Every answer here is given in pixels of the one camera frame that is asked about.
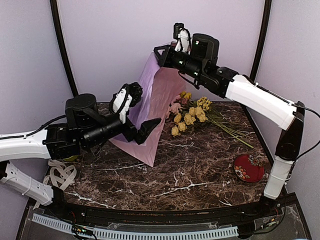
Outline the pink purple wrapping paper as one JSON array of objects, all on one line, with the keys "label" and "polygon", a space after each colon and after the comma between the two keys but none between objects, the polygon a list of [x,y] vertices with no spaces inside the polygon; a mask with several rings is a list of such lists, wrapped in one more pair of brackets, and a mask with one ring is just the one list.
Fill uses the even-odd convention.
[{"label": "pink purple wrapping paper", "polygon": [[122,134],[109,141],[132,157],[153,167],[170,103],[186,89],[186,83],[179,76],[177,69],[160,67],[153,52],[144,66],[138,83],[143,88],[142,99],[129,110],[128,118],[137,129],[140,129],[141,124],[147,120],[161,118],[161,122],[140,145],[135,141],[128,142]]}]

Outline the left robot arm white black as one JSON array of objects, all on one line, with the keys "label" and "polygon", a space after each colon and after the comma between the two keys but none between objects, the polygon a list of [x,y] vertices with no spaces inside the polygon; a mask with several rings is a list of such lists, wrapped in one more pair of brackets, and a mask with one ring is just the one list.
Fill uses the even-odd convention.
[{"label": "left robot arm white black", "polygon": [[0,138],[0,181],[11,186],[51,210],[60,218],[71,213],[65,203],[63,190],[41,183],[20,171],[13,163],[18,159],[62,160],[80,154],[81,150],[107,142],[118,135],[137,144],[144,143],[151,132],[161,122],[160,118],[144,121],[137,129],[126,114],[121,119],[119,113],[101,115],[98,112],[96,97],[91,93],[80,94],[68,99],[65,104],[66,123],[53,120],[38,130],[21,135],[4,135]]}]

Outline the yellow fuzzy poppy stem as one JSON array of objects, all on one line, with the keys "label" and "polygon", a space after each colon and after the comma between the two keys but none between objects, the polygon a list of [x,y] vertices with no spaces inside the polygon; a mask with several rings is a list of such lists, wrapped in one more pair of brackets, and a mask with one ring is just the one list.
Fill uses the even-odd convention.
[{"label": "yellow fuzzy poppy stem", "polygon": [[179,102],[185,106],[198,106],[197,100],[192,98],[192,94],[190,92],[183,91],[180,93]]}]

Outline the pink rose flower stem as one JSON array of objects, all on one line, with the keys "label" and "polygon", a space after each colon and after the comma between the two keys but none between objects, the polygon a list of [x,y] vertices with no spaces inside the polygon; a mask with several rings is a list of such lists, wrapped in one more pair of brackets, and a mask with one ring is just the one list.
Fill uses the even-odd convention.
[{"label": "pink rose flower stem", "polygon": [[180,103],[179,100],[180,100],[180,94],[177,95],[169,104],[169,107],[165,115],[166,119],[169,118],[171,113],[177,115],[180,112],[180,110],[183,108],[183,105]]}]

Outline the yellow daisy flower bunch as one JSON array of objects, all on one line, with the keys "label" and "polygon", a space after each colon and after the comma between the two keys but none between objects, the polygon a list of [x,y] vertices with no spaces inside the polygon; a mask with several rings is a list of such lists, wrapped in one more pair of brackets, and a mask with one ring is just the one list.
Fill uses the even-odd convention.
[{"label": "yellow daisy flower bunch", "polygon": [[247,132],[237,130],[232,124],[227,121],[224,116],[216,109],[213,102],[210,101],[207,97],[201,97],[196,101],[196,108],[201,108],[206,117],[206,121],[220,128],[232,138],[246,145],[247,147],[253,149],[254,147],[246,142],[244,138],[249,134]]}]

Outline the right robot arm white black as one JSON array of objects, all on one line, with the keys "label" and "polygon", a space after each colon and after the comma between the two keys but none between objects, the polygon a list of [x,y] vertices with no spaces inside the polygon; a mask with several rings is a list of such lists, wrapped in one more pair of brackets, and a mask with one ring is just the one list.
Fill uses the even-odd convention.
[{"label": "right robot arm white black", "polygon": [[209,35],[195,33],[191,40],[176,36],[176,46],[153,49],[160,67],[173,68],[193,78],[191,84],[205,87],[221,98],[238,102],[273,121],[282,130],[276,145],[274,162],[263,192],[263,200],[255,205],[255,213],[266,217],[289,180],[301,148],[305,110],[302,102],[294,103],[254,83],[228,67],[217,66],[219,41]]}]

